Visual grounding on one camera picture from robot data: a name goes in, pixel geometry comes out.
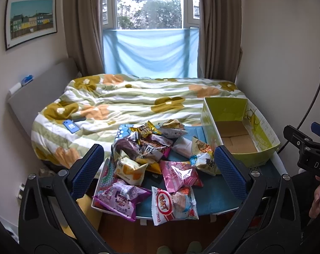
screw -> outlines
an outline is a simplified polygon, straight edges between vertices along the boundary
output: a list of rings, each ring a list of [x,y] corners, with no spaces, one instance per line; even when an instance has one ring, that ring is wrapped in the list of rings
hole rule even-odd
[[[30,180],[35,179],[35,174],[34,173],[29,174],[28,179],[30,179]]]
[[[286,180],[286,181],[289,181],[290,180],[290,176],[288,174],[283,174],[282,175],[283,179]]]
[[[260,172],[256,171],[256,170],[253,170],[251,174],[252,174],[253,177],[259,177],[260,176]]]
[[[63,177],[63,176],[65,176],[65,175],[67,175],[67,170],[65,170],[65,169],[60,170],[60,171],[58,172],[58,175],[59,175],[60,177]]]

wooden floor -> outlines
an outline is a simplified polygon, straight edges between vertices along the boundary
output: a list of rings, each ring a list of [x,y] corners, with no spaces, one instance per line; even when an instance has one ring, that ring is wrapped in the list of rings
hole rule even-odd
[[[210,216],[202,216],[199,220],[170,221],[159,226],[147,221],[147,226],[141,226],[139,220],[130,222],[103,213],[98,232],[119,253],[156,254],[158,247],[166,245],[173,254],[183,254],[192,241],[199,241],[205,249],[231,217],[217,216],[211,223]]]

wall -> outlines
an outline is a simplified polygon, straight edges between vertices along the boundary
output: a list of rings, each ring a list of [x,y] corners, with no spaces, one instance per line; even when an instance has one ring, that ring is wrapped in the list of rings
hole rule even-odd
[[[25,183],[29,173],[37,172],[41,162],[15,126],[6,109],[5,99],[8,89],[24,76],[37,76],[67,58],[61,1],[56,0],[57,33],[5,51],[6,0],[0,0],[0,216],[14,225],[17,225],[19,212],[18,186]]]
[[[237,85],[266,117],[282,143],[283,128],[297,126],[320,82],[320,0],[242,0],[243,57]],[[320,94],[301,131],[320,123]],[[296,174],[298,149],[280,157]]]

picture frame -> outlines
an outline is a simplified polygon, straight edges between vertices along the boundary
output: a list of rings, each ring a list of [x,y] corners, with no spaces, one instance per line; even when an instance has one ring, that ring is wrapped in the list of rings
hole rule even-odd
[[[7,0],[5,49],[57,33],[56,0]]]

green striped bedding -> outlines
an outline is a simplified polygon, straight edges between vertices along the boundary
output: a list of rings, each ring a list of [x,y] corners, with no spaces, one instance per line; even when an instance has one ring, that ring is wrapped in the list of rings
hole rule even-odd
[[[65,93],[45,107],[32,126],[32,146],[39,159],[70,168],[95,143],[110,153],[120,124],[154,124],[179,119],[199,125],[204,97],[243,97],[228,81],[149,79],[101,74],[71,81]],[[71,134],[62,122],[85,116]]]

